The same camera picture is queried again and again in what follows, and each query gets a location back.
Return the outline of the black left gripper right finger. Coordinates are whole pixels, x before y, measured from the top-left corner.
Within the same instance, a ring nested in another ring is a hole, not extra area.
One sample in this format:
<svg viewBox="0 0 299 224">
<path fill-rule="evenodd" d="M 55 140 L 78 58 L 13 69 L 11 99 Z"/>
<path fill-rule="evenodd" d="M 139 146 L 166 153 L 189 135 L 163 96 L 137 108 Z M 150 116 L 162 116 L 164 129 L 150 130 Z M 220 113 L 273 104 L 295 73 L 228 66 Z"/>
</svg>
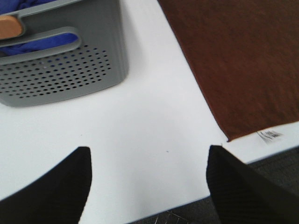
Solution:
<svg viewBox="0 0 299 224">
<path fill-rule="evenodd" d="M 222 146 L 211 145 L 206 182 L 222 224 L 297 224 L 299 198 Z"/>
</svg>

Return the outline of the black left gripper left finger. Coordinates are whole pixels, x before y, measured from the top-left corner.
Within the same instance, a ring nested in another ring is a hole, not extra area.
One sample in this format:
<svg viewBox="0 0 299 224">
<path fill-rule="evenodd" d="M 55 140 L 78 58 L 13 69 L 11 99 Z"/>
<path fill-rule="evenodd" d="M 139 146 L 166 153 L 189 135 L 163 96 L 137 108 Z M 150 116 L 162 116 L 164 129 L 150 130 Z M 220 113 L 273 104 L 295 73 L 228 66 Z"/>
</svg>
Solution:
<svg viewBox="0 0 299 224">
<path fill-rule="evenodd" d="M 78 147 L 43 176 L 0 202 L 2 224 L 77 224 L 92 184 L 89 147 Z"/>
</svg>

